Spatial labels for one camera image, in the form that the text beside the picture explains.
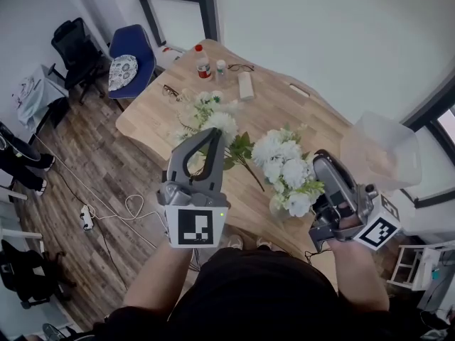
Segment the person's right hand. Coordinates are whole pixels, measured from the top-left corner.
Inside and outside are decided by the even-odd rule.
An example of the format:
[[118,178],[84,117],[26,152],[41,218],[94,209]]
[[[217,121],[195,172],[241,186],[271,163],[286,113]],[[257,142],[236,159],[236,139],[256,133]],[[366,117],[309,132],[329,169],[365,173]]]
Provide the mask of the person's right hand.
[[347,203],[340,204],[337,207],[337,210],[341,215],[341,219],[338,223],[339,229],[357,227],[358,225],[362,224],[357,214],[352,211]]

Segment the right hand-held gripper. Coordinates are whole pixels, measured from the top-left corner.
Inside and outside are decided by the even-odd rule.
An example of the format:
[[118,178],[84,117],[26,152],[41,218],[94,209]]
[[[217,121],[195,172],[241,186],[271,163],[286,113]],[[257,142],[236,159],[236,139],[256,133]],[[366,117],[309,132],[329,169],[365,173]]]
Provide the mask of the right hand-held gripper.
[[[356,241],[378,250],[401,229],[396,205],[378,192],[373,184],[357,185],[348,169],[326,150],[318,150],[313,159],[316,179],[324,184],[328,203],[316,211],[309,236],[317,251],[332,239],[340,242]],[[347,203],[362,224],[339,229],[341,215],[337,207]]]

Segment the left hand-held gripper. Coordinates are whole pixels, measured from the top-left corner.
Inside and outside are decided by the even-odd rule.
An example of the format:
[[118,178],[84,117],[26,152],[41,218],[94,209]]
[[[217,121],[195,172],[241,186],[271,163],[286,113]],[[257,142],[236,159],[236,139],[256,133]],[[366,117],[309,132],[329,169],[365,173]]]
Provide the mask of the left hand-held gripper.
[[[207,148],[199,174],[188,162]],[[205,129],[180,143],[171,152],[166,181],[157,192],[164,207],[168,238],[173,248],[215,248],[228,217],[228,201],[220,193],[223,181],[225,140],[220,129]]]

